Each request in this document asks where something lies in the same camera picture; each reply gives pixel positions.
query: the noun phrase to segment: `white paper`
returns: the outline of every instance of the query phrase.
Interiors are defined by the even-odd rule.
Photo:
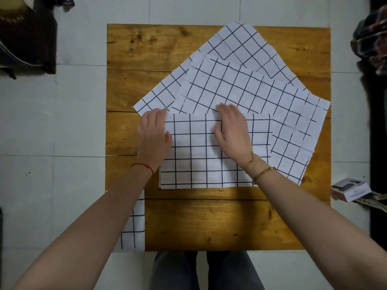
[[[300,183],[312,157],[330,102],[307,90],[210,55],[196,54],[172,104],[173,112],[204,114],[219,103],[244,113],[269,114],[275,137],[270,165]]]
[[[270,116],[248,114],[253,151],[266,162],[270,158]],[[214,126],[221,122],[217,112],[171,114],[166,130],[173,138],[169,157],[160,167],[162,189],[251,186],[251,178],[221,151]]]
[[[113,250],[145,251],[145,191],[143,190]]]
[[[154,108],[170,109],[196,53],[210,54],[237,66],[249,68],[283,83],[305,89],[296,75],[285,65],[277,51],[248,24],[233,22],[223,27],[211,39],[163,79],[134,105],[143,115]]]

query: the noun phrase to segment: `wooden plank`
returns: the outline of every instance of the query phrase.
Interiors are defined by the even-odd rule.
[[[108,25],[108,69],[173,71],[222,26]],[[297,76],[330,77],[330,29],[255,27]]]
[[[106,113],[106,155],[137,155],[138,113]],[[331,119],[325,119],[315,156],[331,156]]]
[[[133,106],[152,90],[169,72],[108,69],[106,110],[135,112]],[[299,77],[316,96],[331,100],[331,79],[327,77]]]
[[[123,177],[136,161],[135,156],[106,157],[106,189]],[[301,187],[323,201],[330,200],[330,157],[313,157],[305,172]],[[185,190],[160,190],[158,173],[146,185],[148,199],[192,199],[192,200],[266,200],[257,187],[194,188]]]
[[[147,251],[303,249],[268,201],[145,200],[145,231]]]

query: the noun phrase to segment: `tiled floor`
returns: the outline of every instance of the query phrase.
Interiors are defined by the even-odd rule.
[[[349,40],[368,0],[75,0],[56,11],[56,75],[0,76],[3,289],[104,192],[106,24],[328,27],[332,31],[332,181],[369,180],[366,95]],[[333,207],[368,232],[368,212]],[[331,289],[304,251],[250,252],[267,290]],[[97,289],[142,289],[154,253],[113,254]],[[205,255],[198,270],[206,285]]]

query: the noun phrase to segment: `jeans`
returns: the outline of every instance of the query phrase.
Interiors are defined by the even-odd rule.
[[[149,290],[198,290],[197,251],[158,252]],[[254,289],[264,286],[246,251],[207,251],[208,290]]]

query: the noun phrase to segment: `person's right arm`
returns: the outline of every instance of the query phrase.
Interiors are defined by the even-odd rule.
[[[220,147],[254,178],[269,166],[257,155],[249,163],[246,119],[234,106],[222,104],[218,111]],[[275,170],[262,175],[257,185],[334,289],[387,289],[387,253],[363,231]]]

